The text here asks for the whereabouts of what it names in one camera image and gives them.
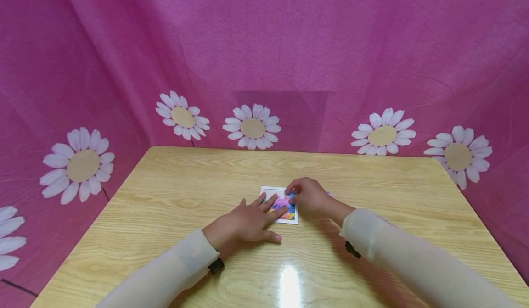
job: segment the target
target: pink curtain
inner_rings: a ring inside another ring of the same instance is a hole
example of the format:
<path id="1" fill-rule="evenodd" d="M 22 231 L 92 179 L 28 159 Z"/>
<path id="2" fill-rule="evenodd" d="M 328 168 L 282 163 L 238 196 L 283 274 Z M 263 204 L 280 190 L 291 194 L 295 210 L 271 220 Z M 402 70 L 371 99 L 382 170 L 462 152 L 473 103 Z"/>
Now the pink curtain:
<path id="1" fill-rule="evenodd" d="M 529 0 L 0 7 L 9 307 L 31 303 L 155 145 L 434 157 L 529 280 Z M 100 192 L 69 177 L 43 197 L 66 179 L 41 177 L 73 163 L 57 143 L 97 153 Z"/>

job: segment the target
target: left hand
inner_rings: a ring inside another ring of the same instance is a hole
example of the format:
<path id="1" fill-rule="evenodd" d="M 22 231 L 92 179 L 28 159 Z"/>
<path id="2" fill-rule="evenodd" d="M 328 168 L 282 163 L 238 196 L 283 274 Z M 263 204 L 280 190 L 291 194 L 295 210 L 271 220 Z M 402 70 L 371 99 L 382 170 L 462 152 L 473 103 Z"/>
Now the left hand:
<path id="1" fill-rule="evenodd" d="M 243 199 L 239 206 L 206 226 L 202 232 L 211 246 L 219 251 L 224 243 L 233 239 L 280 243 L 282 237 L 275 232 L 265 230 L 265 227 L 285 214 L 288 207 L 268 212 L 276 201 L 277 194 L 263 202 L 265 197 L 266 193 L 263 193 L 249 205 L 246 204 L 246 199 Z"/>

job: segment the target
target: pink fabric backdrop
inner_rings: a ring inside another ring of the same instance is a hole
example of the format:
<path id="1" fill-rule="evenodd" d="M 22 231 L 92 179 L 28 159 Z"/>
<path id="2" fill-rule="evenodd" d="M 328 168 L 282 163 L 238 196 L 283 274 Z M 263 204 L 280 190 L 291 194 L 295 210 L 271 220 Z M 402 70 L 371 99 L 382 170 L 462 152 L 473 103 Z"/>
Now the pink fabric backdrop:
<path id="1" fill-rule="evenodd" d="M 102 210 L 101 192 L 43 199 L 42 158 L 75 128 L 115 154 L 109 197 L 149 146 L 240 148 L 224 120 L 254 103 L 277 116 L 270 149 L 354 154 L 351 133 L 392 107 L 413 118 L 396 155 L 425 156 L 455 126 L 493 152 L 470 201 L 529 280 L 529 0 L 0 0 L 0 208 L 18 208 L 27 243 L 0 278 L 38 294 Z M 175 135 L 160 93 L 209 120 Z M 0 283 L 1 302 L 31 294 Z"/>

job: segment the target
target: picture card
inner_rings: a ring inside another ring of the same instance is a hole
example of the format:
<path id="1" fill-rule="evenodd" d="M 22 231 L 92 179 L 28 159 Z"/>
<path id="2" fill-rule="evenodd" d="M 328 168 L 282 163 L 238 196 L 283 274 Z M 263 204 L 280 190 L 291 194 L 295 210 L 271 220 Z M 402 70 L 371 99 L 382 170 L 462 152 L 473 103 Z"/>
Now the picture card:
<path id="1" fill-rule="evenodd" d="M 272 210 L 281 209 L 283 206 L 288 207 L 288 211 L 276 220 L 276 223 L 299 224 L 299 211 L 296 205 L 288 203 L 290 196 L 285 196 L 286 187 L 261 186 L 261 193 L 266 193 L 266 200 L 277 194 L 277 200 L 272 205 Z"/>

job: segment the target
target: daisy center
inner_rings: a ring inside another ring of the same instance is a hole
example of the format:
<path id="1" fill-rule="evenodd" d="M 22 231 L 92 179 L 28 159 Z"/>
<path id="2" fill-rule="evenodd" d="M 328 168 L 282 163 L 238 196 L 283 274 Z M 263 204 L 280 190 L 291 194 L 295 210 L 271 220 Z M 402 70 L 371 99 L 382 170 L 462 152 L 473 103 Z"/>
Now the daisy center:
<path id="1" fill-rule="evenodd" d="M 448 145 L 445 148 L 445 158 L 450 169 L 456 170 L 457 172 L 467 169 L 472 162 L 472 154 L 469 149 L 461 143 Z"/>
<path id="2" fill-rule="evenodd" d="M 66 175 L 73 182 L 84 182 L 99 169 L 99 156 L 92 150 L 77 152 L 66 166 Z"/>
<path id="3" fill-rule="evenodd" d="M 375 146 L 387 145 L 397 138 L 397 130 L 391 126 L 376 128 L 369 134 L 367 140 Z"/>
<path id="4" fill-rule="evenodd" d="M 246 119 L 241 124 L 242 133 L 250 138 L 260 138 L 265 134 L 265 125 L 258 119 Z"/>
<path id="5" fill-rule="evenodd" d="M 175 107 L 171 111 L 171 117 L 173 118 L 173 121 L 180 124 L 182 127 L 191 128 L 195 125 L 195 118 L 183 107 Z"/>

